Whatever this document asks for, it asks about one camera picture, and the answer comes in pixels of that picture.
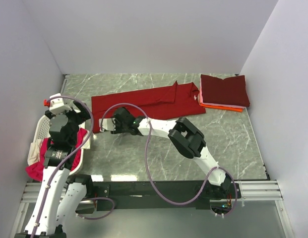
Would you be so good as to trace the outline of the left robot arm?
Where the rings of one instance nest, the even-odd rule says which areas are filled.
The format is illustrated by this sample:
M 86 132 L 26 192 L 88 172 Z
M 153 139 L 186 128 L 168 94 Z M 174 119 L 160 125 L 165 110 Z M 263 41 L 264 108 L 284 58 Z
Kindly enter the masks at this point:
M 16 233 L 16 238 L 64 238 L 62 225 L 69 209 L 76 208 L 82 199 L 93 196 L 94 186 L 90 176 L 79 176 L 79 181 L 70 185 L 70 194 L 61 199 L 62 190 L 70 175 L 73 160 L 78 151 L 90 140 L 92 130 L 77 143 L 79 126 L 93 121 L 88 106 L 73 99 L 78 110 L 64 103 L 66 96 L 53 96 L 44 102 L 48 107 L 45 116 L 50 120 L 49 139 L 45 152 L 41 187 L 31 218 L 25 230 Z

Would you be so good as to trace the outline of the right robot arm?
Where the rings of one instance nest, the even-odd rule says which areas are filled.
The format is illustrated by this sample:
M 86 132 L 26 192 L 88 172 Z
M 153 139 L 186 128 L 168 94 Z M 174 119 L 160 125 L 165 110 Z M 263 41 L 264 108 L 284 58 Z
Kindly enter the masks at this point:
M 195 198 L 198 198 L 206 185 L 209 185 L 214 195 L 219 198 L 225 197 L 231 186 L 235 196 L 238 195 L 233 177 L 219 166 L 209 152 L 204 134 L 187 118 L 161 120 L 152 119 L 147 114 L 134 117 L 125 107 L 120 107 L 115 110 L 110 121 L 113 124 L 113 128 L 109 130 L 112 134 L 147 136 L 145 155 L 151 137 L 157 136 L 169 139 L 182 156 L 195 161 L 206 175 Z

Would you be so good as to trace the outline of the red t-shirt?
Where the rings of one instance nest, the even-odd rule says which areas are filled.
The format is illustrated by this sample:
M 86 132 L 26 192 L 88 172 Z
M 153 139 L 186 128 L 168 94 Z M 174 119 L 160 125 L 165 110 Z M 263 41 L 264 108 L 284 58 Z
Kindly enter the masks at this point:
M 118 103 L 130 103 L 143 109 L 153 119 L 175 119 L 205 113 L 197 101 L 199 90 L 194 83 L 115 93 L 91 98 L 93 132 L 99 133 L 99 120 L 105 111 Z

